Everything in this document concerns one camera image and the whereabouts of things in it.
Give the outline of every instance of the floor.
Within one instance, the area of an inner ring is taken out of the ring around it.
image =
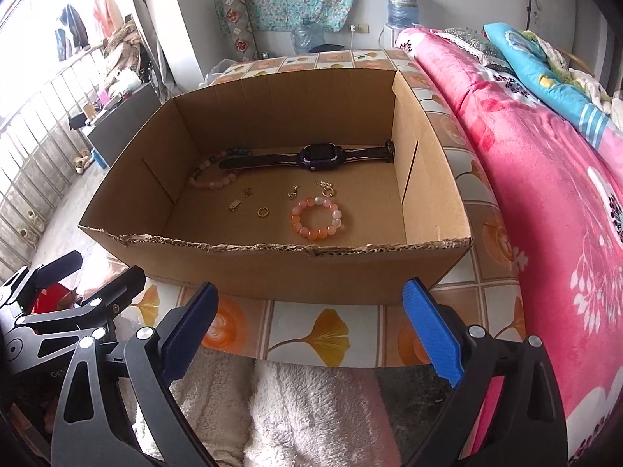
[[[89,272],[99,260],[107,265],[108,253],[78,228],[106,173],[107,170],[94,164],[69,189],[39,241],[34,266],[44,265],[74,249],[89,262]],[[84,272],[70,275],[62,284],[69,289],[77,287],[79,294],[84,293],[90,281]],[[429,365],[376,369],[376,377],[401,457],[407,462],[430,430],[450,393],[450,386]]]

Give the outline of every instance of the watch screen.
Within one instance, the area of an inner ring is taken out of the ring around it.
[[[305,157],[309,161],[331,160],[335,158],[333,144],[312,144],[305,149]]]

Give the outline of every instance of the pink blanket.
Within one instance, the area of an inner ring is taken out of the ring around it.
[[[569,459],[599,432],[623,386],[621,189],[565,120],[508,74],[481,67],[421,27],[405,49],[437,85],[475,147],[500,204],[526,333],[543,339],[565,407]],[[476,447],[495,404],[483,408]]]

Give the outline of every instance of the metal railing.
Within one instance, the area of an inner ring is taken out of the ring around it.
[[[0,124],[0,279],[29,265],[65,191],[74,160],[92,146],[69,118],[97,98],[106,74],[102,46],[71,58]]]

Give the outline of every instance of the beaded bracelet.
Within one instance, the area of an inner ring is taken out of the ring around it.
[[[236,170],[232,170],[224,178],[220,179],[220,181],[199,182],[197,181],[197,179],[199,178],[199,176],[205,169],[210,168],[211,165],[214,165],[215,163],[218,163],[219,161],[224,160],[228,156],[234,156],[234,155],[250,156],[250,154],[251,154],[250,150],[242,149],[242,148],[239,149],[237,147],[234,149],[227,149],[226,151],[221,151],[218,154],[211,156],[204,162],[201,162],[201,164],[196,169],[193,170],[191,177],[188,179],[188,182],[192,187],[197,188],[199,190],[221,189],[223,186],[227,186],[228,184],[235,181],[236,177],[239,175],[239,172]]]
[[[328,227],[320,228],[319,230],[311,230],[301,224],[301,214],[303,210],[307,207],[313,207],[314,205],[324,205],[327,209],[331,210],[333,221]],[[309,197],[307,200],[301,200],[292,208],[290,221],[292,222],[292,230],[297,232],[301,237],[315,240],[316,238],[326,238],[327,235],[335,234],[337,229],[342,226],[342,212],[337,204],[332,203],[330,198]]]

